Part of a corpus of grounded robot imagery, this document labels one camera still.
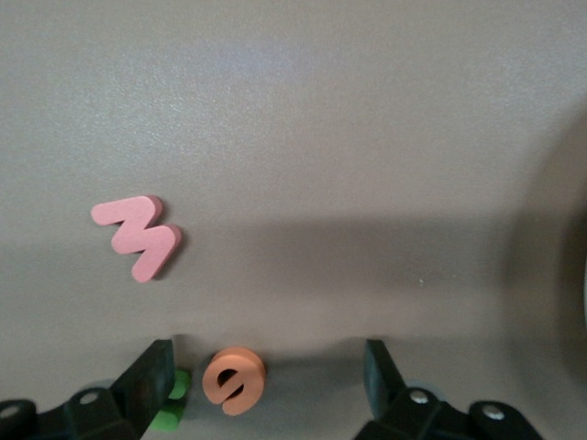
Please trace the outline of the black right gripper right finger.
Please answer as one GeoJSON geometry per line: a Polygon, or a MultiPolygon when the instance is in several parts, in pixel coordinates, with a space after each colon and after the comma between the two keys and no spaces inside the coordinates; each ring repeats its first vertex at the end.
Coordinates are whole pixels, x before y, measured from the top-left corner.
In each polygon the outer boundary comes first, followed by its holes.
{"type": "Polygon", "coordinates": [[[540,439],[516,408],[476,401],[461,412],[431,390],[405,383],[382,340],[369,339],[364,352],[364,385],[372,419],[365,439],[540,439]]]}

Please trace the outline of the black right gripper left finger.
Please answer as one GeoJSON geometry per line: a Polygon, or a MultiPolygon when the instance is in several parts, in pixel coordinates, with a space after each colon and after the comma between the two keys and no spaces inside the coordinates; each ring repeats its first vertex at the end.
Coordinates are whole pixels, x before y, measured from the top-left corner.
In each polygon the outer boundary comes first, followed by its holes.
{"type": "Polygon", "coordinates": [[[1,402],[3,439],[140,439],[175,383],[173,344],[154,341],[108,387],[81,390],[39,412],[25,399],[1,402]]]}

